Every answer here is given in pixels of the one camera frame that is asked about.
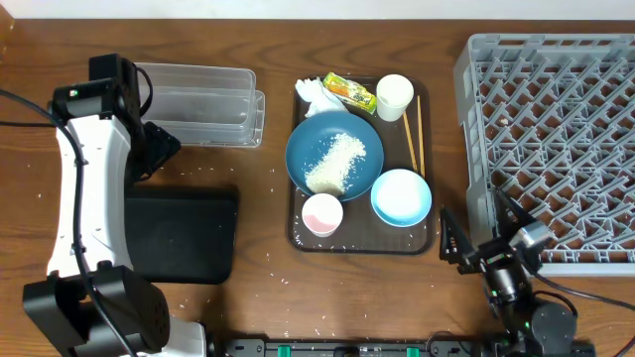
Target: blue plate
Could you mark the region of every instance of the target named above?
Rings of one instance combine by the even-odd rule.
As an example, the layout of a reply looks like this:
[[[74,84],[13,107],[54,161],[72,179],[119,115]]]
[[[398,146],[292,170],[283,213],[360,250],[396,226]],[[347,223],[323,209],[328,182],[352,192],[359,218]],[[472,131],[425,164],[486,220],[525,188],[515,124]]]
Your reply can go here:
[[[398,169],[384,173],[375,181],[370,204],[384,222],[395,227],[410,227],[426,218],[433,197],[422,177]]]
[[[298,125],[287,143],[287,171],[291,180],[304,193],[313,193],[307,187],[305,173],[326,155],[337,134],[348,134],[364,144],[366,157],[355,161],[347,184],[352,186],[338,199],[353,199],[370,188],[381,174],[384,165],[384,148],[375,129],[366,121],[346,112],[316,114]]]

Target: white napkin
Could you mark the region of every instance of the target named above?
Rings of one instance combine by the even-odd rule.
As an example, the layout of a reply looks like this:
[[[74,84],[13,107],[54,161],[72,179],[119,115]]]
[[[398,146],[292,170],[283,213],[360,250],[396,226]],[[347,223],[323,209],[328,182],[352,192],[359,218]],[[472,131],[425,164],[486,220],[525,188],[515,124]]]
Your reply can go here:
[[[304,101],[311,104],[307,115],[305,115],[307,118],[327,111],[348,112],[344,104],[342,104],[336,96],[329,92],[328,89],[324,88],[324,85],[321,83],[319,78],[314,80],[298,79],[298,82],[296,83],[296,90]]]

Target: clear plastic container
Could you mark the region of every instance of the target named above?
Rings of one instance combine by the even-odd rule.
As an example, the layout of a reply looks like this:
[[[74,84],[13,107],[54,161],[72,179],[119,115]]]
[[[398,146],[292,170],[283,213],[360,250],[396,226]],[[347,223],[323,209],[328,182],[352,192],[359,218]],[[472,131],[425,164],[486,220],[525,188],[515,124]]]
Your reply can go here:
[[[265,96],[249,69],[136,63],[152,80],[154,98],[142,122],[152,121],[182,145],[255,148],[262,143]],[[141,102],[148,84],[138,75]]]

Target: white cup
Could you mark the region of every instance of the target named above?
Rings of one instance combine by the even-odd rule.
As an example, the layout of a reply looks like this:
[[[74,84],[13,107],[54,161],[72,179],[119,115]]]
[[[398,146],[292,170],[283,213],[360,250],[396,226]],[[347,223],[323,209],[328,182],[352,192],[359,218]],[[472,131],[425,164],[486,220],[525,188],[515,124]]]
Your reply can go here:
[[[388,122],[401,118],[414,95],[415,88],[408,78],[386,75],[377,83],[377,114]]]
[[[302,220],[317,237],[328,237],[339,227],[344,210],[341,202],[327,193],[311,196],[302,207]]]

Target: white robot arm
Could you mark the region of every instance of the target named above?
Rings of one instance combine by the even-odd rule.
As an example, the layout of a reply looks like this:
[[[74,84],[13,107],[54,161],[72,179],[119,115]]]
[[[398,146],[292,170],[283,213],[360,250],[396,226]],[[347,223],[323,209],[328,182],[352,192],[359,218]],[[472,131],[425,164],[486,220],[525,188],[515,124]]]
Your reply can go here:
[[[118,55],[93,58],[90,82],[54,93],[53,116],[63,123],[83,156],[78,207],[81,261],[90,288],[111,319],[104,321],[104,314],[97,314],[99,306],[94,301],[82,301],[87,291],[75,256],[72,224],[77,167],[73,148],[58,129],[62,155],[58,236],[47,279],[26,285],[23,303],[62,356],[128,355],[114,328],[108,328],[111,324],[139,356],[206,355],[204,328],[171,317],[161,291],[133,272],[128,254],[124,190],[147,179],[180,148],[162,129],[141,123],[152,96],[140,107],[137,70]]]

